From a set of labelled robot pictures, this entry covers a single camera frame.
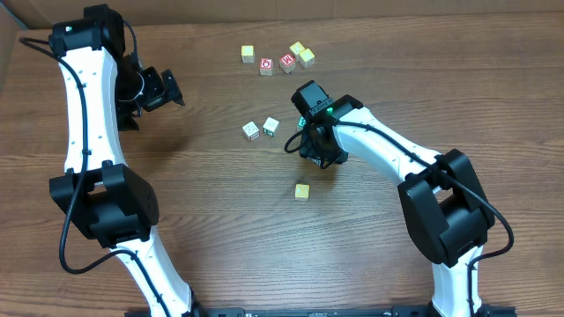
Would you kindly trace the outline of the green wooden block letter B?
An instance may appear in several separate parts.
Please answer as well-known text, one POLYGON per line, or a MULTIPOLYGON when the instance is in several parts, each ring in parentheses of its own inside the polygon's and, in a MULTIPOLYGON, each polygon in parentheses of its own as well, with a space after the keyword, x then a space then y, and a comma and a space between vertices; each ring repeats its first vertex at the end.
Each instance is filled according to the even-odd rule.
POLYGON ((299 132, 303 130, 305 125, 306 125, 306 120, 303 117, 301 117, 296 125, 296 131, 299 132))

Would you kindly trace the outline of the red wooden block letter E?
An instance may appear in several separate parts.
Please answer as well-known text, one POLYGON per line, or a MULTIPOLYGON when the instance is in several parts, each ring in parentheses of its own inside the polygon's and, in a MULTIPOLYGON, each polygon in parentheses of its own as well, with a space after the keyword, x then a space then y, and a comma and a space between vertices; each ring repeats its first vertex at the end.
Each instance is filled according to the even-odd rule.
POLYGON ((292 54, 286 53, 279 58, 280 68, 287 74, 291 73, 296 66, 296 60, 292 54))

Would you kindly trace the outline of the red wooden block letter O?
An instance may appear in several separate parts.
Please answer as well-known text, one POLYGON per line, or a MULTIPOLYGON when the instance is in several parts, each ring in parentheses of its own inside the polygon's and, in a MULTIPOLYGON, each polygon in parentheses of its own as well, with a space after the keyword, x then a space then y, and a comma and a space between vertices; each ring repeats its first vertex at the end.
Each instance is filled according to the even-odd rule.
POLYGON ((259 71, 261 76, 272 76, 273 60, 270 58, 262 58, 259 64, 259 71))

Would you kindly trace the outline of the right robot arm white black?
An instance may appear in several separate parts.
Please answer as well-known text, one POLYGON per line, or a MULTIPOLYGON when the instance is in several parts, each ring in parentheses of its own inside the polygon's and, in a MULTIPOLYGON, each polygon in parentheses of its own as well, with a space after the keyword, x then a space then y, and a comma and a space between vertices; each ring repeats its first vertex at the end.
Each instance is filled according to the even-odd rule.
POLYGON ((397 187, 407 232, 432 263, 433 316, 482 316, 477 263, 494 213, 467 156, 419 146, 378 121, 350 95, 332 99, 315 81, 291 98, 305 125, 296 151, 322 169, 349 155, 397 187))

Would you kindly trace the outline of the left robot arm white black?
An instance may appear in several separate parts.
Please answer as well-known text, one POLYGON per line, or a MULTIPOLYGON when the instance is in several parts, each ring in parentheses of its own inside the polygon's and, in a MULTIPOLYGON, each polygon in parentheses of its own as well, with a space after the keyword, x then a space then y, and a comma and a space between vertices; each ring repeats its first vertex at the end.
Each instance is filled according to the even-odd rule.
POLYGON ((182 92, 171 70, 141 65, 126 54, 130 24, 105 4, 81 19, 54 25, 48 44, 65 79, 69 142, 64 174, 49 182, 53 201, 75 225, 131 273, 150 316, 202 316, 160 239, 159 205, 151 184, 133 172, 119 134, 136 130, 136 117, 182 92))

